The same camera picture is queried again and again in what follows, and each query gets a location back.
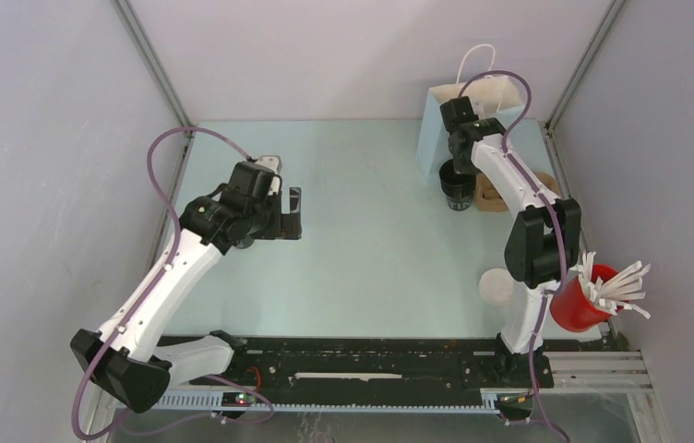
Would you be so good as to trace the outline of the red cup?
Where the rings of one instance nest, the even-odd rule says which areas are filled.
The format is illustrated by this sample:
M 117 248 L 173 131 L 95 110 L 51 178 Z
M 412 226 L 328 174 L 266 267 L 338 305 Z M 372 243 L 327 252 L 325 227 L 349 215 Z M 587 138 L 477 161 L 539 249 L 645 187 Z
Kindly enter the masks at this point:
M 613 314 L 595 307 L 581 288 L 580 272 L 573 270 L 572 273 L 574 277 L 553 298 L 550 313 L 559 327 L 571 332 L 584 332 L 607 321 Z

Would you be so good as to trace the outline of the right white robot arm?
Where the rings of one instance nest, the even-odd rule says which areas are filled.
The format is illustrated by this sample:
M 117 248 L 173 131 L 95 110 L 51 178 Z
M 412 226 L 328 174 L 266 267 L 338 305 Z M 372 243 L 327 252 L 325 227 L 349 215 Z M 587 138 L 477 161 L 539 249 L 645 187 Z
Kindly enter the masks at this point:
M 580 252 L 581 207 L 563 198 L 521 160 L 496 118 L 446 118 L 449 152 L 458 174 L 482 174 L 514 219 L 504 250 L 505 267 L 516 281 L 509 319 L 500 332 L 507 349 L 492 362 L 498 382 L 515 386 L 530 372 L 523 353 L 542 344 L 545 298 L 555 292 Z

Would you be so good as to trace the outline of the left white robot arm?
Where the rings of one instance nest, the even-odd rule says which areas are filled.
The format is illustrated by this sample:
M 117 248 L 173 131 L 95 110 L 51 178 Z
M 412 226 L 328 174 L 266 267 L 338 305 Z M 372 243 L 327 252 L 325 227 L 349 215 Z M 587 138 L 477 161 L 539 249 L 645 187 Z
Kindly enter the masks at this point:
M 290 190 L 281 210 L 281 159 L 238 162 L 230 180 L 182 211 L 180 231 L 122 307 L 98 330 L 80 329 L 70 348 L 82 368 L 97 365 L 90 379 L 135 413 L 154 406 L 165 391 L 215 375 L 236 384 L 247 372 L 238 340 L 213 332 L 196 341 L 161 346 L 168 322 L 205 273 L 233 248 L 256 240 L 298 240 L 301 190 Z

